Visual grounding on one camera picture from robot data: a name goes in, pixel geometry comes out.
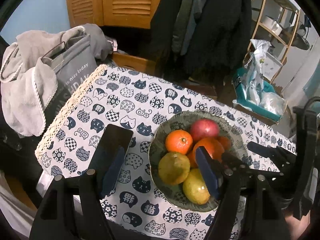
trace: yellow pear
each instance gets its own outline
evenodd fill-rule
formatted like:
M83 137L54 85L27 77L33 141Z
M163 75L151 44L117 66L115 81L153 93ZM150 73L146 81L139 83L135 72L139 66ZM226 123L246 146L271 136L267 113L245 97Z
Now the yellow pear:
M182 183L190 171L190 161L187 156L178 152L169 152L161 158L158 164L160 179L168 185Z
M210 198L207 186L204 183L199 169L192 169L183 182L183 193L194 204L202 205Z

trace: lace trim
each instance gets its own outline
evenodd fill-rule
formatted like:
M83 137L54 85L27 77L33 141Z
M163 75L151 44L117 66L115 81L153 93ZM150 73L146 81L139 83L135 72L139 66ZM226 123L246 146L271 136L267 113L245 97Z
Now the lace trim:
M50 146L52 139L54 138L54 136L56 136L66 118L71 114L73 107L75 107L80 102L80 99L92 85L92 82L94 82L94 80L96 80L96 78L100 76L107 69L107 67L108 65L105 64L99 65L96 70L92 72L91 75L77 88L77 90L73 92L66 104L60 109L58 115L55 117L47 131L44 133L35 151L35 155L39 163L41 163L40 159L42 154L47 151L47 148Z
M40 97L39 97L39 93L38 93L38 89L37 89L37 84L36 84L36 80L35 80L35 71L36 71L36 68L34 67L33 70L32 70L32 74L31 74L31 83L32 83L32 88L33 88L33 92L35 94L35 98L36 98L36 101L37 101L37 104L38 104L38 108L39 108L39 112L41 114L41 118L42 118L42 126L41 126L41 130L38 131L37 134L35 134L35 136L40 136L44 129L45 129L45 123L46 123L46 119L45 119L45 115L44 115L44 110L43 110L43 107L42 107L42 104L41 104L41 100L40 100ZM22 135L24 136L30 136L32 134L23 134L21 133Z

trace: shelf rack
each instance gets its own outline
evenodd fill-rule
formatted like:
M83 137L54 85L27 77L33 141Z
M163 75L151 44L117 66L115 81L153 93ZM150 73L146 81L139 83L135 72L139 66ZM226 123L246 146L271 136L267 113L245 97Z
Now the shelf rack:
M262 17L262 13L263 13L263 10L264 10L264 7L265 7L265 4L266 4L266 0L262 0L262 4L261 4L261 8L260 10L258 9L259 11L259 15L258 15L258 19L257 19L257 23L256 23L256 26L254 28L254 31L253 31L253 34L252 34L252 39L254 39L256 33L257 33L257 30L259 27L263 28L264 30L266 30L267 32L269 32L271 35L272 35L272 38L271 39L277 39L280 43L282 43L284 46L285 46L285 52L280 60L280 63L281 63L281 67L280 69L277 71L277 73L273 76L273 78L270 80L270 83L272 83L274 81L274 79L278 76L278 74L280 73L282 67L283 67L283 64L286 62L286 56L288 54L288 51L289 51L289 48L291 47L292 45L292 42L293 42L293 38L295 36L295 33L297 31L297 28L298 28L298 23L299 23L299 17L300 17L300 10L295 8L295 6L293 6L291 4L291 2L289 0L273 0L274 2L276 2L281 8L281 14L279 16L279 19L278 21L281 22L283 16L284 16L284 12L285 10L289 10L289 11L292 11L296 14L296 20L295 20L295 24L294 24L294 28L293 28L293 32L290 35L290 39L289 39L289 42L286 43L283 39L281 39L278 35L276 35L275 33L273 33L268 27L266 27L263 23L261 23L261 17ZM250 52L250 47L251 47L251 42L249 43L249 46L248 46L248 52L247 52L247 55L249 54Z

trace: fruit bowl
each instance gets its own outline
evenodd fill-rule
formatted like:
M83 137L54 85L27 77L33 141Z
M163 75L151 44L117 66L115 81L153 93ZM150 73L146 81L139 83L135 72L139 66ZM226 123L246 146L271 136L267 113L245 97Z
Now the fruit bowl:
M166 200L172 205L186 210L195 212L209 212L217 208L219 202L214 198L210 197L209 201L203 205L194 204L189 201L183 193L182 183L170 186L164 184L158 175L158 164L161 158L168 152L165 147L165 139L169 133L174 130L185 130L190 131L191 124L195 121L207 118L215 121L220 127L219 136L228 137L231 140L231 148L228 150L231 154L241 159L244 155L248 156L247 151L244 148L244 144L241 135L238 133L235 127L232 127L228 120L223 116L212 115L206 111L183 111L174 115L168 121L162 123L152 141L148 157L150 162L150 175L151 179L156 185L157 189L164 194Z

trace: hanging coat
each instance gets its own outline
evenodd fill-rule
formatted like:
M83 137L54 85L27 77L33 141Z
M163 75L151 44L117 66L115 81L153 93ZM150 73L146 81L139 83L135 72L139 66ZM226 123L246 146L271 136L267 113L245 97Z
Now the hanging coat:
M201 17L202 9L205 5L207 0L193 0L191 12L188 20L187 29L184 35L183 44L181 48L181 55L185 55L188 50L188 46L190 40L192 38L193 32L196 28L196 22L198 22L199 18Z
M190 17L190 11L192 7L193 0L182 0L180 5L180 10L177 15L176 22L174 23L173 33L172 33L172 51L175 54L180 54L184 36L186 34L186 29Z
M184 59L185 72L241 67L250 27L251 0L207 0Z
M172 33L182 0L160 0L150 23L148 54L165 61L171 52Z

